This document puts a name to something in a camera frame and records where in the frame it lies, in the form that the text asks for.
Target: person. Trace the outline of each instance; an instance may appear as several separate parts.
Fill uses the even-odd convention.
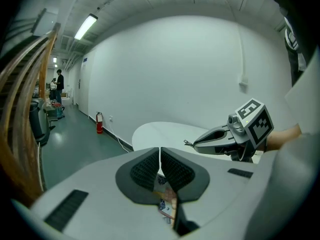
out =
[[[64,76],[61,74],[62,73],[61,69],[58,69],[56,73],[58,74],[58,80],[54,82],[56,84],[56,101],[62,105],[61,93],[62,93],[62,90],[65,88]]]
[[[317,0],[274,0],[280,6],[280,11],[285,17],[285,41],[291,66],[292,85],[298,80],[316,47],[319,31],[314,24],[312,9],[317,8]],[[273,131],[267,138],[267,151],[279,150],[286,142],[298,138],[302,134],[299,125],[284,130]]]
[[[50,83],[50,100],[53,101],[56,99],[56,89],[57,85],[55,84],[56,78],[52,79]]]

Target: white round table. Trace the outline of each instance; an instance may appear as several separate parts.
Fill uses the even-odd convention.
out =
[[[185,145],[184,140],[194,143],[196,139],[207,131],[208,129],[175,122],[150,122],[135,130],[132,136],[132,147],[134,151],[154,147],[175,148],[198,156],[231,161],[231,157],[228,155],[201,154],[195,151],[194,148]],[[257,164],[260,157],[261,155],[254,155],[252,157],[253,162]],[[158,174],[164,176],[161,170],[160,155],[159,165]]]

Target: green floor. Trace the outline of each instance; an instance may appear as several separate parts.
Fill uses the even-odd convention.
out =
[[[42,147],[42,170],[47,189],[93,162],[126,153],[106,133],[97,134],[96,125],[77,106],[67,106],[64,114],[65,118],[52,123],[56,127]]]

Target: man in black shirt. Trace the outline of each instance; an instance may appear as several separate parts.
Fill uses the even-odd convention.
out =
[[[318,7],[318,0],[274,0],[280,6],[282,15],[289,22],[294,34],[295,42],[299,46],[299,51],[303,55],[306,66],[309,64],[317,47],[319,40],[318,25],[315,23],[315,16],[318,13],[314,12]],[[291,63],[291,72],[296,71],[298,64],[298,55],[291,56],[288,50]],[[297,76],[292,75],[292,82],[297,80]],[[278,150],[286,142],[293,140],[301,134],[299,125],[294,126],[285,131],[273,131],[267,139],[267,150]]]
[[[58,69],[56,73],[58,74],[58,80],[55,82],[56,84],[56,101],[62,105],[61,101],[61,93],[65,88],[64,86],[64,76],[61,74],[61,69]]]

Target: white cable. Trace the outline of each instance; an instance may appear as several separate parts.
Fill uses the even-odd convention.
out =
[[[37,165],[38,165],[38,176],[39,176],[39,183],[41,190],[44,191],[44,186],[41,179],[41,170],[40,170],[40,142],[38,144],[38,150],[37,150]]]
[[[116,139],[118,140],[119,144],[121,145],[122,149],[125,150],[127,153],[129,153],[129,151],[126,150],[126,149],[124,148],[124,146],[122,146],[119,138],[115,135],[115,132],[114,132],[114,130],[113,130],[112,127],[111,127],[111,123],[109,123],[109,127],[110,127],[110,129],[111,129],[112,134],[116,137]]]
[[[236,15],[234,13],[234,11],[232,10],[228,0],[225,0],[226,4],[228,5],[232,15],[233,15],[233,18],[236,22],[236,26],[237,26],[237,29],[238,29],[238,35],[239,35],[239,44],[240,44],[240,52],[241,52],[241,66],[242,66],[242,69],[241,69],[241,77],[244,78],[246,76],[246,67],[245,67],[245,56],[244,56],[244,49],[243,49],[243,42],[242,42],[242,38],[241,38],[241,34],[240,34],[240,27],[239,27],[239,22],[237,21],[237,18],[236,18]]]

